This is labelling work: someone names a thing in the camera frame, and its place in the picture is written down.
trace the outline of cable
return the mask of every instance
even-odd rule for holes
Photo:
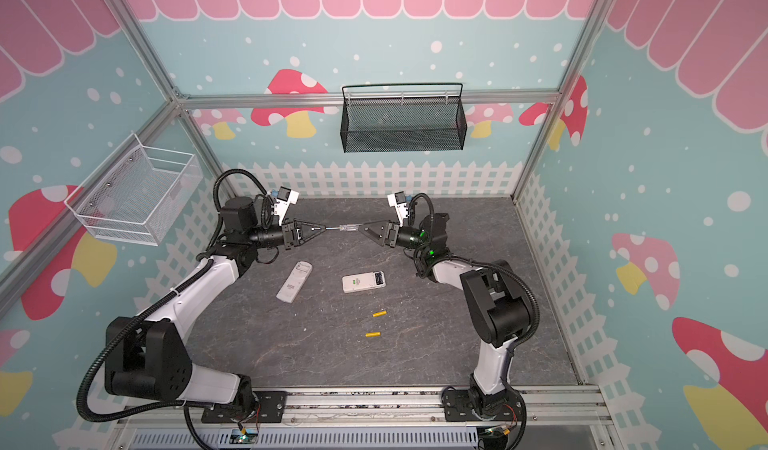
[[[108,343],[103,350],[101,350],[101,352],[98,354],[94,362],[91,363],[91,366],[88,368],[88,371],[85,373],[85,376],[83,377],[83,381],[80,384],[80,388],[78,389],[78,396],[75,399],[75,407],[77,408],[78,414],[80,415],[80,417],[83,418],[83,420],[87,420],[89,422],[96,422],[96,423],[110,422],[111,420],[130,417],[132,415],[136,415],[137,413],[147,412],[148,410],[154,410],[156,408],[184,405],[184,402],[181,402],[179,400],[174,400],[173,402],[152,402],[146,405],[133,407],[128,410],[122,410],[120,412],[96,413],[92,411],[90,407],[88,407],[88,392],[90,392],[91,390],[91,383],[93,383],[94,378],[96,377],[96,373],[101,368],[101,366],[104,365],[104,361],[107,359],[107,356],[110,353],[112,353],[115,347],[117,347],[118,344],[121,341],[123,341],[123,339],[127,337],[129,333],[138,329],[139,325],[141,325],[144,319],[146,319],[152,313],[156,312],[160,307],[162,307],[166,303],[170,302],[179,293],[187,289],[189,285],[192,285],[193,283],[198,281],[207,271],[210,270],[210,268],[213,265],[214,265],[214,259],[209,259],[205,263],[205,266],[203,266],[203,268],[199,269],[192,277],[189,277],[186,281],[180,283],[178,287],[176,287],[175,291],[168,292],[164,297],[162,297],[157,302],[150,305],[146,311],[139,313],[136,317],[131,319],[131,321],[128,322],[128,325],[126,325],[123,328],[123,330],[120,330],[120,333],[118,333],[118,335],[116,335],[114,339],[112,339],[110,343]],[[206,406],[206,405],[209,406],[210,404],[193,402],[191,403],[191,405],[192,406]]]
[[[197,431],[194,429],[194,426],[192,425],[192,417],[190,416],[190,408],[188,406],[184,406],[184,421],[187,423],[187,430],[190,431],[190,435],[192,435],[192,439],[194,440],[197,445],[200,446],[203,450],[215,450],[213,447],[208,445],[199,435],[197,435]]]

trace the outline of gray marble surface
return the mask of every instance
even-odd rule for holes
[[[562,335],[509,198],[436,198],[447,212],[448,246],[479,261],[505,259],[532,288],[541,326],[521,346],[510,381],[575,384]],[[417,222],[426,205],[417,208]],[[395,219],[386,199],[303,199],[288,217],[335,226]],[[266,260],[272,251],[263,251]],[[275,298],[298,261],[313,270],[293,303]],[[342,292],[341,277],[383,271],[386,287]],[[378,311],[384,317],[373,318]],[[367,332],[381,332],[366,338]],[[199,365],[251,376],[255,386],[466,385],[480,339],[463,292],[419,279],[402,248],[357,232],[327,231],[254,263],[194,324],[187,343]]]

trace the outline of remote control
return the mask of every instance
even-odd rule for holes
[[[341,279],[344,293],[368,291],[372,288],[386,286],[384,272],[357,273],[347,275]]]
[[[311,271],[312,263],[305,261],[297,263],[288,276],[288,280],[283,283],[280,292],[277,293],[277,298],[283,302],[292,303]]]

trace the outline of pink mushroom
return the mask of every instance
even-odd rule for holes
[[[214,135],[219,140],[232,140],[235,133],[227,125],[227,122],[234,124],[244,124],[246,122],[243,114],[237,109],[205,109],[192,112],[197,125],[205,135],[210,135],[210,129],[214,129]]]
[[[464,114],[467,124],[474,126],[470,137],[486,138],[491,135],[491,121],[503,121],[508,124],[514,120],[512,106],[509,104],[483,104],[472,106]]]
[[[5,252],[12,261],[24,252],[53,219],[64,210],[64,199],[76,187],[57,185],[24,195],[8,209],[13,251]],[[104,281],[117,260],[115,245],[97,241],[81,228],[56,254],[22,294],[22,306],[27,317],[40,321],[50,317],[64,301],[69,274],[75,269],[85,280],[97,287]]]
[[[560,138],[565,129],[568,129],[568,134],[571,136],[571,143],[574,147],[579,144],[581,137],[584,135],[584,127],[587,125],[587,104],[587,81],[584,80],[584,77],[579,76],[571,98],[565,102],[565,109],[560,115],[560,119],[554,125],[552,135],[549,136],[549,148],[554,151],[560,150]],[[523,125],[537,125],[544,121],[547,110],[547,104],[535,103],[520,115],[520,123]]]
[[[677,346],[717,384],[686,386],[686,399],[718,448],[753,448],[768,442],[768,352],[702,322],[672,322]]]
[[[326,94],[325,88],[312,77],[298,70],[282,69],[277,72],[267,87],[266,94]],[[309,111],[321,114],[336,114],[336,107],[304,107],[281,109],[254,109],[250,119],[255,124],[267,127],[286,119],[288,136],[292,138],[309,138],[317,133],[310,121]]]
[[[648,281],[661,310],[669,310],[680,289],[680,264],[672,245],[657,238],[631,234],[614,234],[612,244],[611,258],[618,254],[629,261],[616,269],[624,289],[635,295],[640,285]]]

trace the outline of wall mural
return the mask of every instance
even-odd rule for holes
[[[560,85],[592,0],[129,0],[180,91],[263,92],[278,72],[365,82]]]
[[[764,0],[617,0],[584,69],[585,136],[522,193],[628,450],[768,448],[768,159],[747,135],[768,123],[766,16]]]

